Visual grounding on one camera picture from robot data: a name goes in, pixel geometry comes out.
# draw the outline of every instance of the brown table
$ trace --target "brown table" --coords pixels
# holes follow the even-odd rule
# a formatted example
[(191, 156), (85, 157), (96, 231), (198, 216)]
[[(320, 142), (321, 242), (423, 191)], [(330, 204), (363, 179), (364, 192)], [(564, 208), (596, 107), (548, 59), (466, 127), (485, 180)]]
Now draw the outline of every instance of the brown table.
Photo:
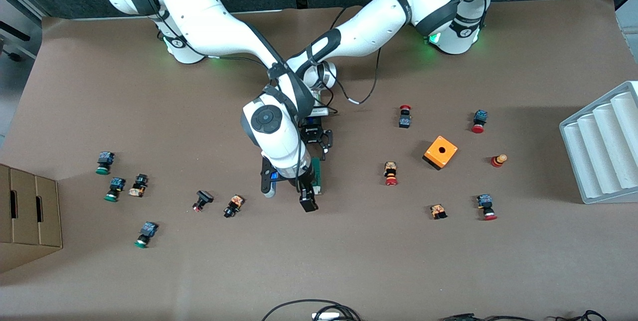
[[(289, 56), (336, 12), (240, 18)], [(258, 320), (298, 298), (333, 299), (371, 321), (638, 314), (638, 204), (583, 205), (558, 131), (638, 77), (612, 0), (495, 3), (460, 56), (404, 28), (381, 52), (369, 102), (337, 92), (340, 113), (325, 122), (335, 135), (325, 194), (308, 214), (287, 185), (276, 198), (260, 194), (260, 150), (239, 124), (267, 82), (260, 67), (180, 65), (145, 19), (44, 25), (0, 162), (59, 180), (64, 249), (0, 276), (6, 320)], [(335, 60), (355, 99), (369, 90), (374, 58)], [(402, 104), (413, 107), (408, 130), (397, 127)], [(469, 132), (479, 108), (490, 114), (483, 135)], [(460, 148), (442, 171), (421, 160), (437, 135)], [(94, 169), (103, 150), (117, 154), (111, 176), (128, 185), (150, 176), (146, 196), (102, 200), (110, 177)], [(499, 153), (510, 160), (492, 168)], [(387, 160), (399, 165), (397, 187), (383, 185)], [(195, 214), (199, 189), (216, 201)], [(497, 221), (481, 221), (476, 208), (486, 192)], [(225, 219), (235, 193), (246, 205)], [(435, 203), (447, 219), (431, 219)], [(147, 220), (161, 226), (139, 250)], [(317, 309), (274, 319), (307, 320)]]

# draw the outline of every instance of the orange cube with holes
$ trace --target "orange cube with holes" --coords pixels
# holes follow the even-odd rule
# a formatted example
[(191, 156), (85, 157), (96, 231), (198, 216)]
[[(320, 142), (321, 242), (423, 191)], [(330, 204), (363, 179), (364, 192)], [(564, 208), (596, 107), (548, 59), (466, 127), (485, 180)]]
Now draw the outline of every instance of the orange cube with holes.
[(435, 169), (440, 170), (450, 162), (450, 159), (452, 159), (457, 150), (458, 148), (456, 148), (454, 144), (439, 135), (430, 148), (423, 154), (423, 160)]

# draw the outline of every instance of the black hole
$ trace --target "black hole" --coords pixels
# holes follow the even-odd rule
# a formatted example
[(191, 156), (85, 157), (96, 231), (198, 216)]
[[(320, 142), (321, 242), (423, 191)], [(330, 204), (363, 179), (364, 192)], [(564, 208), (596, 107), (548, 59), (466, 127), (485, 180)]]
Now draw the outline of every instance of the black hole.
[(38, 210), (38, 222), (42, 222), (42, 197), (36, 196), (36, 208)]
[(18, 219), (18, 193), (15, 190), (11, 190), (11, 219)]

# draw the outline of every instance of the beige box with slots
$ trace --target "beige box with slots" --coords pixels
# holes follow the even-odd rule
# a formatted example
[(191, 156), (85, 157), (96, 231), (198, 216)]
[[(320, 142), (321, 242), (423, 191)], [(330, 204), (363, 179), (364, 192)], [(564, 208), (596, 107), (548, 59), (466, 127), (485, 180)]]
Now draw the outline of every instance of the beige box with slots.
[(0, 164), (0, 273), (61, 249), (57, 183)]

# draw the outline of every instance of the red cap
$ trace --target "red cap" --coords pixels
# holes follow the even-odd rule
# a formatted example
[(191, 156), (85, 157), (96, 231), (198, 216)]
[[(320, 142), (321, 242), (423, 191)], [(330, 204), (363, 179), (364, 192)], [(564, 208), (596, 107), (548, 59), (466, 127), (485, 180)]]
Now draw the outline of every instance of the red cap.
[(493, 166), (494, 168), (500, 168), (501, 166), (503, 166), (502, 164), (498, 164), (498, 163), (496, 162), (496, 157), (493, 157), (493, 158), (492, 158), (492, 160), (491, 160), (490, 162), (492, 163), (492, 166)]

